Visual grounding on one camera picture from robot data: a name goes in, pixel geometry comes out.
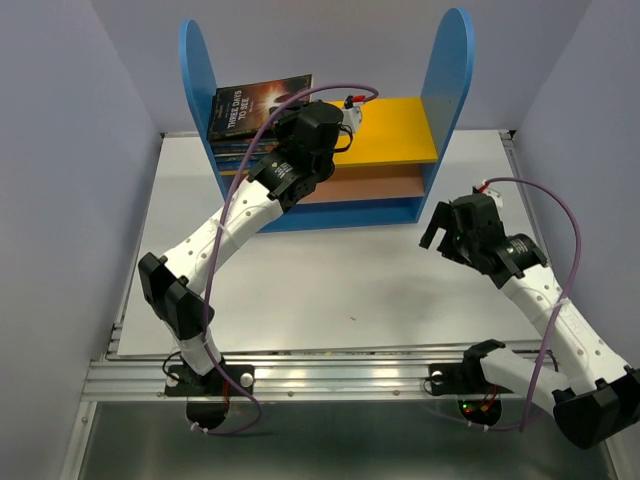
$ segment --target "gray wall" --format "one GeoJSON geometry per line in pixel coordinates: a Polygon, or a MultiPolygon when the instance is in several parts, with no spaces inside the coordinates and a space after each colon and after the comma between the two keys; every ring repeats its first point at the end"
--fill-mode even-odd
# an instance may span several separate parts
{"type": "Polygon", "coordinates": [[[460,126],[516,128],[589,4],[588,0],[92,1],[162,131],[195,130],[178,62],[178,31],[186,18],[201,25],[220,85],[311,72],[316,85],[357,81],[377,87],[382,96],[398,97],[420,94],[440,18],[450,7],[466,6],[478,53],[460,126]]]}
{"type": "MultiPolygon", "coordinates": [[[[640,3],[595,2],[516,136],[524,174],[572,206],[584,235],[573,298],[616,350],[640,368],[640,3]]],[[[574,244],[568,222],[535,197],[560,279],[574,244]]],[[[640,452],[640,427],[628,435],[640,452]]]]}
{"type": "Polygon", "coordinates": [[[88,0],[0,7],[0,477],[56,476],[159,150],[88,0]]]}

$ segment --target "yellow shelf board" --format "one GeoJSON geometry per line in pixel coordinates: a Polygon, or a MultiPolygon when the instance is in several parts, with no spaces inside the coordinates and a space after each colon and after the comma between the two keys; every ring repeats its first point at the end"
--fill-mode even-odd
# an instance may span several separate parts
{"type": "MultiPolygon", "coordinates": [[[[330,102],[342,106],[343,102],[330,102]]],[[[362,125],[351,148],[333,156],[336,167],[435,163],[429,122],[419,97],[377,98],[362,106],[362,125]]],[[[347,145],[341,137],[337,147],[347,145]]]]}

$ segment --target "purple cable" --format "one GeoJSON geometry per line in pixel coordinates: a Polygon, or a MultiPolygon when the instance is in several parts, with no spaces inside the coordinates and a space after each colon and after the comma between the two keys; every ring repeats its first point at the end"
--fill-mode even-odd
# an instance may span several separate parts
{"type": "MultiPolygon", "coordinates": [[[[551,350],[547,350],[545,352],[546,355],[549,356],[549,358],[551,358],[551,361],[553,362],[553,368],[554,370],[557,372],[560,368],[558,365],[558,360],[556,359],[555,355],[551,352],[551,350]]],[[[426,407],[427,410],[429,410],[429,413],[435,415],[436,417],[440,417],[440,418],[444,418],[446,420],[452,420],[454,422],[458,422],[458,423],[463,423],[468,427],[474,427],[474,428],[478,428],[481,430],[484,430],[485,427],[484,425],[480,425],[479,423],[473,423],[473,422],[469,422],[468,420],[463,420],[462,418],[458,418],[458,417],[454,417],[451,415],[447,415],[446,413],[440,413],[436,410],[433,410],[429,407],[426,407]]],[[[540,418],[542,416],[542,410],[539,410],[535,416],[533,416],[532,418],[529,418],[527,415],[527,424],[533,423],[534,421],[536,421],[538,418],[540,418]]],[[[520,428],[520,424],[516,423],[513,425],[494,425],[492,427],[488,427],[487,430],[492,431],[492,432],[511,432],[513,430],[518,430],[520,428]]]]}
{"type": "Polygon", "coordinates": [[[573,227],[573,232],[576,237],[576,251],[573,256],[573,265],[571,265],[571,271],[569,272],[569,276],[567,277],[567,282],[565,284],[564,289],[560,292],[560,296],[558,297],[558,302],[551,312],[551,317],[549,318],[549,323],[547,324],[547,328],[542,337],[542,343],[540,344],[540,351],[538,352],[538,356],[536,357],[536,363],[533,367],[533,374],[531,375],[531,381],[529,382],[529,390],[527,391],[527,399],[524,404],[524,412],[522,413],[522,420],[520,421],[520,431],[524,432],[525,427],[527,426],[527,419],[529,417],[529,412],[531,410],[531,405],[533,403],[533,392],[536,389],[536,384],[538,383],[538,377],[540,376],[540,370],[542,369],[542,362],[544,361],[545,352],[549,349],[549,344],[551,343],[551,337],[553,336],[553,332],[555,330],[556,320],[558,319],[558,315],[560,314],[560,309],[562,308],[562,300],[569,297],[571,290],[573,288],[573,284],[576,280],[576,274],[578,273],[578,267],[580,266],[580,257],[582,256],[582,235],[580,233],[580,227],[578,225],[578,220],[575,215],[569,208],[562,198],[560,198],[557,194],[549,190],[547,187],[540,185],[539,183],[532,182],[529,180],[523,180],[521,178],[513,178],[513,177],[496,177],[490,178],[484,182],[484,186],[488,186],[492,183],[497,182],[514,182],[521,183],[524,185],[529,185],[531,187],[535,187],[538,190],[542,190],[544,193],[553,198],[565,211],[569,220],[571,221],[571,226],[573,227]]]}
{"type": "MultiPolygon", "coordinates": [[[[249,159],[251,158],[253,151],[256,149],[256,146],[258,145],[260,138],[262,137],[264,132],[267,130],[267,128],[269,128],[269,126],[271,126],[271,124],[275,121],[275,119],[278,118],[278,116],[286,108],[288,108],[292,103],[297,102],[301,98],[304,98],[308,95],[311,95],[317,92],[322,92],[324,90],[335,90],[339,88],[366,90],[370,92],[371,95],[364,99],[365,103],[373,100],[378,96],[378,90],[376,90],[373,87],[369,87],[367,85],[360,85],[358,83],[335,83],[335,84],[325,85],[323,87],[315,87],[315,88],[309,88],[307,90],[302,90],[301,92],[296,93],[293,97],[289,98],[286,102],[284,102],[278,108],[276,108],[275,111],[271,115],[269,115],[269,118],[267,118],[267,120],[265,120],[262,126],[258,129],[255,136],[253,137],[253,140],[251,140],[251,143],[249,144],[249,148],[247,148],[247,151],[244,154],[244,158],[242,159],[242,162],[238,167],[238,171],[233,177],[233,181],[231,182],[231,186],[229,187],[229,191],[227,192],[227,197],[225,198],[225,201],[224,201],[224,206],[222,207],[222,212],[220,213],[219,221],[221,226],[224,226],[227,221],[227,216],[229,215],[229,209],[231,207],[231,199],[233,198],[233,194],[236,192],[236,190],[238,189],[238,186],[240,185],[240,181],[242,179],[242,172],[247,166],[247,163],[249,162],[249,159]]],[[[211,290],[213,288],[213,275],[216,271],[216,262],[218,260],[218,253],[220,251],[221,240],[222,240],[222,228],[219,226],[218,231],[216,232],[216,238],[213,242],[213,250],[211,252],[211,257],[209,258],[209,272],[207,276],[207,286],[205,287],[205,291],[204,291],[204,302],[203,302],[203,310],[202,310],[203,336],[206,336],[207,328],[209,327],[209,316],[208,316],[209,302],[211,300],[211,290]]],[[[257,407],[258,415],[256,415],[256,418],[254,418],[252,421],[250,421],[246,425],[243,425],[241,427],[234,428],[231,430],[225,430],[225,431],[206,430],[205,431],[203,428],[195,424],[192,425],[192,428],[200,432],[206,433],[208,435],[233,435],[234,433],[239,433],[244,430],[247,430],[248,428],[251,428],[256,423],[258,423],[262,418],[262,415],[264,413],[262,410],[262,405],[260,404],[257,398],[255,398],[253,395],[247,392],[244,388],[242,388],[240,385],[234,382],[231,379],[231,377],[229,377],[229,375],[227,375],[227,372],[225,372],[224,369],[220,366],[220,364],[216,361],[216,358],[213,352],[211,351],[211,348],[209,348],[208,344],[205,343],[204,348],[207,352],[207,355],[209,355],[209,358],[211,359],[211,362],[213,363],[215,369],[220,374],[220,376],[222,376],[222,378],[224,378],[225,381],[227,381],[235,391],[237,391],[244,397],[248,398],[251,401],[251,403],[253,403],[257,407]]]]}

